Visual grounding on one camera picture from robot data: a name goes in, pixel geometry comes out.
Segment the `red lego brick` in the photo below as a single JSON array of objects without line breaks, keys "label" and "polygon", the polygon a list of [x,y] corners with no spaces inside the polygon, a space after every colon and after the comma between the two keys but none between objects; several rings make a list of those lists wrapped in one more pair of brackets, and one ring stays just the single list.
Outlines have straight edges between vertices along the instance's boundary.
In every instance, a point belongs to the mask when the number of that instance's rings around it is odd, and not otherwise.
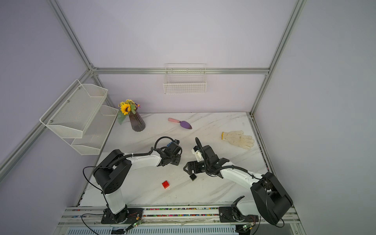
[{"label": "red lego brick", "polygon": [[167,189],[170,186],[170,184],[168,181],[164,181],[162,182],[162,186],[164,187],[164,189]]}]

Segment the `black lego brick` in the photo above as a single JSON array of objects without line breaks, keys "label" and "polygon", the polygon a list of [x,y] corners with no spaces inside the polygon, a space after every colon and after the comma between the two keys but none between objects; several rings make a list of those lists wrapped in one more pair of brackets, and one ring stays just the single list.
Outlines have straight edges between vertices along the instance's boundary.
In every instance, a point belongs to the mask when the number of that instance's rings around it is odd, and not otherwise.
[{"label": "black lego brick", "polygon": [[192,181],[194,181],[196,178],[197,178],[197,176],[196,176],[194,173],[190,175],[190,179],[191,179]]}]

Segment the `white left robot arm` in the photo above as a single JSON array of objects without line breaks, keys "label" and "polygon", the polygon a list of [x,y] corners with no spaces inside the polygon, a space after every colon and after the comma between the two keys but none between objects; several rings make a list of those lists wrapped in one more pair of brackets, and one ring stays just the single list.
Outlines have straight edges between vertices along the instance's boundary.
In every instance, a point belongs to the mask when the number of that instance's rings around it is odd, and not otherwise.
[{"label": "white left robot arm", "polygon": [[122,196],[120,187],[131,170],[145,167],[159,167],[169,164],[179,165],[182,148],[178,140],[171,140],[167,146],[154,145],[147,153],[125,154],[113,150],[93,169],[93,177],[104,196],[107,208],[104,210],[102,224],[133,223],[141,216],[142,209],[130,212]]}]

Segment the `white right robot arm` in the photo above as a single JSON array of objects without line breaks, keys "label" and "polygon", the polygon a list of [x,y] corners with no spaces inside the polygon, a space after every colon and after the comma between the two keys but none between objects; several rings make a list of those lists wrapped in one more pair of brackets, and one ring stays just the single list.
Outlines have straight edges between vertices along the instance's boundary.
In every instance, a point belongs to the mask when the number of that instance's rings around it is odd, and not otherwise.
[{"label": "white right robot arm", "polygon": [[240,196],[227,207],[230,221],[241,222],[259,214],[266,222],[277,226],[293,206],[292,198],[273,173],[259,174],[236,166],[226,158],[219,158],[210,146],[195,146],[192,153],[196,160],[188,162],[183,168],[191,180],[194,181],[197,174],[205,173],[210,177],[230,180],[250,190],[252,200],[244,201],[245,196]]}]

